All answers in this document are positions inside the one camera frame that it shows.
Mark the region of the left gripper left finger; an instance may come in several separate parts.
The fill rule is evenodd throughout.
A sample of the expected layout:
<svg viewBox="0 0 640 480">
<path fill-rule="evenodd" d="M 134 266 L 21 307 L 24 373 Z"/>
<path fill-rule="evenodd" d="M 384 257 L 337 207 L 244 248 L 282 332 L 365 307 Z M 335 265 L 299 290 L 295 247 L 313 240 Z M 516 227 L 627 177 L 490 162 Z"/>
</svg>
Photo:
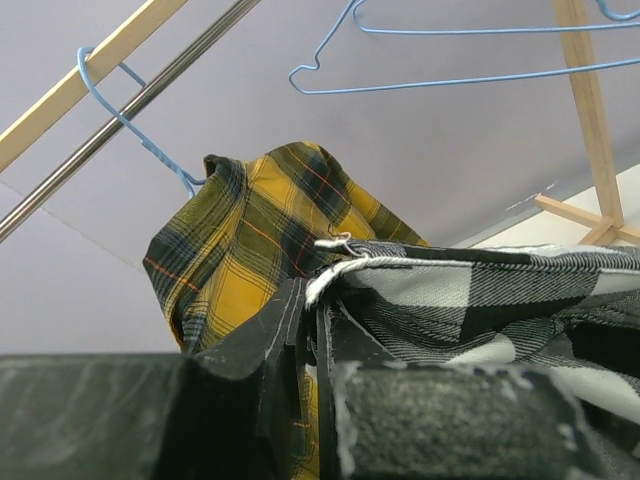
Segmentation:
<svg viewBox="0 0 640 480">
<path fill-rule="evenodd" d="M 302 279 L 196 355 L 1 360 L 5 479 L 289 479 L 302 415 Z"/>
</svg>

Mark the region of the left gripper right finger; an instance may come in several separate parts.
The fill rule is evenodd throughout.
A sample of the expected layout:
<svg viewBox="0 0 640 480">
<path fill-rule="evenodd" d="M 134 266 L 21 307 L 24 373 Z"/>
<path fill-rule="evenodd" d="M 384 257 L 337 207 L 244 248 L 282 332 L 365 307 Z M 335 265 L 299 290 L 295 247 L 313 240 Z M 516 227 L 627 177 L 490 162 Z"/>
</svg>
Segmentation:
<svg viewBox="0 0 640 480">
<path fill-rule="evenodd" d="M 551 372 L 412 364 L 315 315 L 324 479 L 604 479 L 578 401 Z"/>
</svg>

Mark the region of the black white checked shirt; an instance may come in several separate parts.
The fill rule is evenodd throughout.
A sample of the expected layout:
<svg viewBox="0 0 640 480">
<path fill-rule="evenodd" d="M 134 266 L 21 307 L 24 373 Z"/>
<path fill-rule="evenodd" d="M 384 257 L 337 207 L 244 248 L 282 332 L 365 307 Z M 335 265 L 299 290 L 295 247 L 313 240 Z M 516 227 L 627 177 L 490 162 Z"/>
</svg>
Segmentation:
<svg viewBox="0 0 640 480">
<path fill-rule="evenodd" d="M 453 249 L 341 236 L 306 305 L 404 362 L 530 364 L 586 407 L 611 479 L 639 475 L 639 251 Z"/>
</svg>

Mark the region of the blue hanger of white shirt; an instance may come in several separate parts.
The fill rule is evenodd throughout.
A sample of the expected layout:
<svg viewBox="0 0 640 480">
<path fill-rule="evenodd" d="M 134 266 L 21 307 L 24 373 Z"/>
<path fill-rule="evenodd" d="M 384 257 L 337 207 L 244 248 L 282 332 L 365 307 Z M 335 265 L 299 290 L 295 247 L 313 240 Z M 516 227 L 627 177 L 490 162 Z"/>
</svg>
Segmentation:
<svg viewBox="0 0 640 480">
<path fill-rule="evenodd" d="M 324 96 L 324 95 L 345 95 L 360 93 L 375 93 L 385 91 L 397 91 L 407 89 L 459 86 L 472 84 L 486 84 L 509 81 L 533 80 L 558 76 L 569 76 L 571 74 L 591 73 L 601 70 L 615 69 L 637 65 L 638 58 L 630 58 L 625 60 L 597 63 L 590 61 L 584 65 L 570 66 L 567 65 L 560 69 L 541 70 L 525 73 L 493 75 L 481 77 L 453 78 L 442 80 L 429 80 L 420 82 L 394 83 L 377 86 L 362 87 L 345 87 L 332 89 L 306 89 L 297 82 L 297 76 L 305 72 L 317 72 L 321 69 L 321 54 L 324 52 L 328 44 L 334 38 L 345 20 L 350 17 L 359 31 L 371 35 L 386 36 L 418 36 L 418 37 L 464 37 L 464 36 L 500 36 L 500 35 L 545 35 L 545 34 L 581 34 L 590 33 L 592 31 L 605 30 L 622 30 L 632 29 L 639 26 L 639 12 L 637 10 L 630 12 L 617 12 L 611 8 L 608 1 L 598 1 L 596 3 L 600 14 L 607 19 L 601 24 L 577 24 L 575 22 L 566 26 L 544 26 L 544 27 L 511 27 L 511 28 L 484 28 L 484 29 L 444 29 L 444 30 L 408 30 L 408 29 L 390 29 L 390 28 L 374 28 L 364 24 L 359 16 L 360 8 L 364 5 L 362 1 L 351 1 L 340 13 L 334 25 L 321 40 L 313 53 L 312 64 L 300 64 L 296 66 L 288 74 L 288 82 L 290 86 L 297 92 L 307 96 Z"/>
</svg>

